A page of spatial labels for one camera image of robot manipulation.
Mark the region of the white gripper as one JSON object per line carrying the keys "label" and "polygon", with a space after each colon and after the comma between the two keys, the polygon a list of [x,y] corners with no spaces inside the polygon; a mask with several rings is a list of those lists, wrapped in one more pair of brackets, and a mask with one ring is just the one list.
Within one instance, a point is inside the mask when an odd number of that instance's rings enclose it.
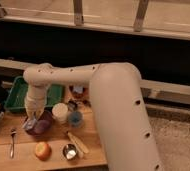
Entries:
{"label": "white gripper", "polygon": [[39,120],[44,113],[47,102],[47,89],[41,86],[28,86],[28,90],[24,99],[24,106],[28,114],[28,120],[33,120],[34,115]]}

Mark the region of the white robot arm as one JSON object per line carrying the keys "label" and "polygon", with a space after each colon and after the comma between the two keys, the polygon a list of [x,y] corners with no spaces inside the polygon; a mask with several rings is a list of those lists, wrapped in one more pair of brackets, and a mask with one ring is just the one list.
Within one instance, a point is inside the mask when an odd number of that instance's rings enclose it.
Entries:
{"label": "white robot arm", "polygon": [[29,115],[46,104],[51,84],[89,89],[96,127],[109,171],[165,171],[143,101],[139,70],[130,63],[57,68],[48,63],[25,69]]}

